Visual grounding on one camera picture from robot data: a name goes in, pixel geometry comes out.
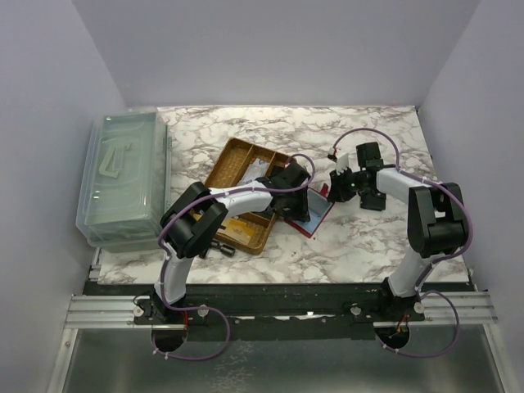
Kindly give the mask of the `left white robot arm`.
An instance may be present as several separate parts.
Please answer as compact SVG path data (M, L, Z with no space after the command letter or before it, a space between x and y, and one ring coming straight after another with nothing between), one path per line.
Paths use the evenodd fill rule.
M165 252L155 283L158 298L173 307L186 295L195 257L210 248L224 220L269 211L290 219L308 219L307 188L313 175L292 161L271 177L241 186L209 188L195 182L160 219L158 245Z

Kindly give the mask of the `red card holder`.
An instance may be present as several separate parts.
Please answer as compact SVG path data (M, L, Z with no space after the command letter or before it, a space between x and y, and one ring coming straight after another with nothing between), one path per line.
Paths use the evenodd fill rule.
M334 206L334 203L327 199L328 191L329 186L326 183L319 191L308 189L309 221L284 219L284 222L307 238L311 238Z

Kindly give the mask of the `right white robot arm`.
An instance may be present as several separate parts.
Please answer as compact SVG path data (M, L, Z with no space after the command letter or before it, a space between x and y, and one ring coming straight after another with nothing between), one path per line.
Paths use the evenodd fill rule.
M409 248L398 269L386 279L386 294L395 300L413 298L435 264L454 258L471 241L471 220L456 183L435 183L385 165L379 145L369 142L356 148L359 171L349 165L347 154L328 158L336 163L330 173L327 199L333 203L359 198L364 210L384 211L392 197L407 205Z

